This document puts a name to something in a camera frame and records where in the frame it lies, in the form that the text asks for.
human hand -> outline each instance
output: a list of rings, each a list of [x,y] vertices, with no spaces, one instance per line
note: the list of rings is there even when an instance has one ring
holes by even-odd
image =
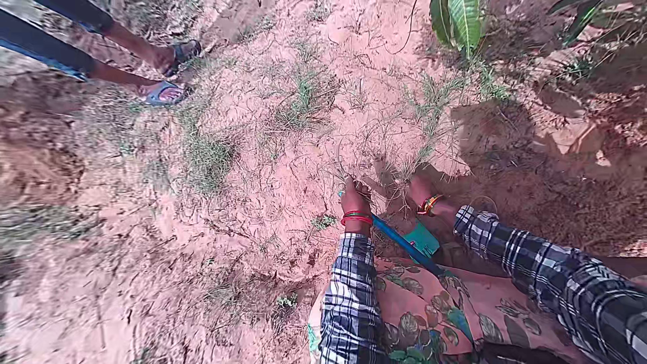
[[[345,181],[345,191],[342,193],[342,210],[344,214],[350,211],[359,211],[368,216],[371,215],[371,194],[368,186],[360,181],[355,181],[348,176]],[[357,233],[369,236],[371,226],[359,220],[348,220],[346,223],[347,233]]]
[[[355,181],[351,176],[345,180],[345,191],[342,193],[342,210],[344,214],[349,211],[359,211],[371,214],[371,194],[368,186],[360,181]]]
[[[436,194],[438,194],[438,191],[436,191],[431,183],[425,181],[418,175],[413,175],[409,195],[416,205],[422,205],[426,199]]]

plaid shirt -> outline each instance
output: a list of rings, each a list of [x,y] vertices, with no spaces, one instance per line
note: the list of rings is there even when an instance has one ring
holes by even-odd
[[[491,212],[463,206],[454,232],[515,286],[554,313],[573,342],[600,363],[647,363],[647,294],[601,261],[506,227]],[[342,234],[322,317],[322,363],[385,363],[373,290],[373,243]]]

leg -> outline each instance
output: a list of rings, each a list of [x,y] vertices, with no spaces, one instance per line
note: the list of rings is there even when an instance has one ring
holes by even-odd
[[[150,44],[144,38],[134,35],[121,24],[114,21],[110,15],[94,6],[87,0],[36,0],[53,11],[83,25],[88,31],[104,35],[111,41],[135,53],[146,63],[160,72],[168,70],[175,60],[172,47],[158,47]],[[184,45],[184,52],[191,53],[191,46]]]
[[[67,74],[86,80],[99,78],[130,85],[139,95],[148,94],[160,81],[123,72],[90,57],[87,53],[43,32],[26,21],[0,9],[0,45],[37,59]],[[162,92],[162,101],[181,95],[180,89]]]

blue sandal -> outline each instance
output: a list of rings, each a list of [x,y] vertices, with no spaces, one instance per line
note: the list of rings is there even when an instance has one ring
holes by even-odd
[[[172,84],[171,82],[168,81],[161,81],[159,84],[157,84],[157,87],[154,88],[150,93],[148,93],[148,96],[146,96],[146,101],[145,103],[152,105],[152,106],[172,106],[180,101],[184,100],[184,96],[186,95],[186,91],[182,92],[182,94],[176,98],[175,100],[170,100],[170,101],[162,101],[160,100],[160,94],[165,90],[169,88],[176,88],[180,89],[176,85]]]
[[[191,47],[188,49],[188,51],[184,52],[182,50],[182,46],[187,44],[190,44]],[[200,42],[198,42],[197,40],[190,40],[186,43],[174,44],[171,47],[173,47],[173,51],[175,52],[175,59],[173,59],[173,63],[163,73],[164,77],[174,76],[182,63],[187,62],[191,58],[200,54],[200,52],[202,51],[202,46],[200,46]]]

blue handle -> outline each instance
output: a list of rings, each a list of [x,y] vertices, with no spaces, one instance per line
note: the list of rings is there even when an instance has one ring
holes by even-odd
[[[371,214],[373,217],[373,225],[375,225],[378,229],[384,232],[389,238],[393,239],[396,243],[398,243],[404,250],[406,250],[407,253],[413,258],[418,261],[418,263],[422,264],[423,267],[425,267],[428,271],[432,272],[433,275],[436,277],[441,277],[444,274],[444,270],[441,269],[439,266],[437,266],[434,262],[432,262],[431,259],[427,258],[426,255],[422,254],[418,249],[416,249],[413,245],[409,244],[406,239],[400,236],[397,231],[395,231],[392,227],[386,224],[386,222],[379,217],[375,216],[375,214]]]

